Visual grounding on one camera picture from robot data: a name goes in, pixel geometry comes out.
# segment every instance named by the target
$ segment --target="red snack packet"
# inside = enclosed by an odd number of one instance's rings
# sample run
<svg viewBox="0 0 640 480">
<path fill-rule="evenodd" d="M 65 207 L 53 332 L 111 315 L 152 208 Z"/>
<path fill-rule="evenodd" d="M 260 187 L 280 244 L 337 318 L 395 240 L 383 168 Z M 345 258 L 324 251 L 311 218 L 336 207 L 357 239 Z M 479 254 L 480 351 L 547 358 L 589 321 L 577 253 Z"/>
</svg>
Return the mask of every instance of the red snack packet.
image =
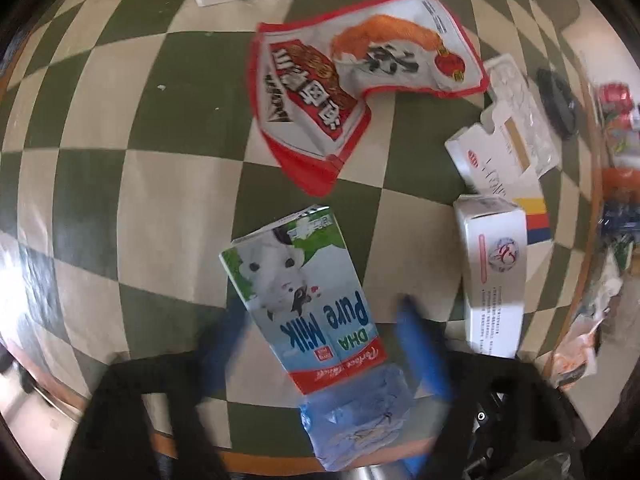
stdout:
<svg viewBox="0 0 640 480">
<path fill-rule="evenodd" d="M 375 91 L 441 98 L 484 92 L 489 79 L 439 0 L 373 0 L 306 22 L 261 24 L 249 86 L 260 130 L 304 191 L 331 191 L 371 118 Z"/>
</svg>

